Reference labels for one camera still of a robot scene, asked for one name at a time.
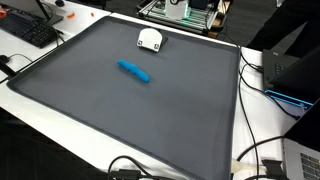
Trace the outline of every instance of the white robot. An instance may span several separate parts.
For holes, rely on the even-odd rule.
[[[166,0],[165,15],[174,20],[188,18],[190,15],[189,0]]]

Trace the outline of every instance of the gray tray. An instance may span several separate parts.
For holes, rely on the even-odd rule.
[[[144,28],[105,17],[8,87],[190,178],[229,179],[239,50],[161,31],[168,41],[153,53],[136,46]],[[119,68],[119,59],[150,83]]]

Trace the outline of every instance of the keyboard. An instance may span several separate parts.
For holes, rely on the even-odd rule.
[[[287,69],[286,66],[283,66],[283,65],[280,65],[280,64],[275,64],[274,66],[275,66],[276,75],[281,74],[284,70]]]
[[[15,11],[8,11],[6,16],[0,19],[0,29],[39,48],[57,39],[53,27]]]
[[[320,160],[301,153],[303,176],[307,180],[320,180]]]

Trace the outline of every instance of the blue toy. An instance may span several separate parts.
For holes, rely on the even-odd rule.
[[[143,72],[137,65],[124,60],[118,60],[118,65],[130,71],[132,74],[136,75],[143,82],[150,82],[150,77],[148,76],[148,74]]]

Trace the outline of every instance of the white table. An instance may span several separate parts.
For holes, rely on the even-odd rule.
[[[47,0],[47,2],[53,3],[54,0]],[[63,31],[65,39],[69,39],[81,32],[86,27],[93,24],[100,17],[110,15],[109,12],[101,11],[85,7],[82,5],[66,2],[66,5],[58,11],[58,14],[67,15],[68,13],[75,12],[76,16],[73,19],[64,19],[62,22],[54,25],[59,30]],[[91,17],[90,13],[94,12],[95,16]],[[199,35],[183,32],[173,28],[168,28],[162,25],[156,25],[151,22],[146,22],[139,19],[123,16],[120,14],[111,14],[111,16],[141,23],[157,28],[162,28],[169,31],[185,34],[188,36],[194,36],[197,38],[205,39],[212,42],[226,44],[217,40],[209,39]],[[21,53],[33,60],[41,57],[43,54],[49,52],[56,47],[55,43],[49,45],[44,49],[35,48],[23,41],[0,31],[1,39],[5,39],[6,46],[0,47],[0,54],[11,55],[15,53]],[[261,64],[261,53],[254,50],[243,49],[243,54],[249,62],[255,64]],[[29,62],[23,58],[15,57],[9,66],[14,70],[18,70],[24,67]],[[250,69],[246,68],[244,72],[244,78],[251,85],[261,88],[261,75]],[[169,166],[159,162],[158,160],[145,155],[123,143],[118,142],[105,134],[102,134],[94,129],[87,127],[69,117],[66,117],[56,111],[53,111],[39,103],[33,102],[19,94],[11,91],[6,82],[0,84],[0,106],[11,114],[15,115],[31,127],[35,128],[39,132],[48,136],[52,140],[56,141],[60,145],[64,146],[74,154],[83,158],[93,166],[106,170],[110,162],[120,155],[128,155],[148,167],[153,175],[162,175],[175,179],[187,179],[187,177],[181,175],[177,171],[173,170]],[[283,135],[295,121],[286,116],[279,108],[274,105],[270,100],[263,97],[261,94],[254,92],[242,85],[242,95],[244,106],[246,108],[249,121],[254,131],[257,141],[261,141],[267,138],[271,138],[278,135]],[[284,106],[291,113],[299,114],[300,109],[290,105]],[[235,123],[233,131],[233,151],[232,157],[236,158],[244,149],[252,145],[252,139],[249,133],[248,126],[243,116],[239,100],[237,101]],[[274,141],[258,148],[259,156],[268,159],[282,159],[281,143],[280,141]],[[254,151],[248,153],[243,158],[243,162],[255,163]],[[114,165],[115,168],[135,168],[135,166],[127,160],[119,160]],[[247,177],[255,175],[254,171],[242,171],[235,175],[234,179],[245,179]]]

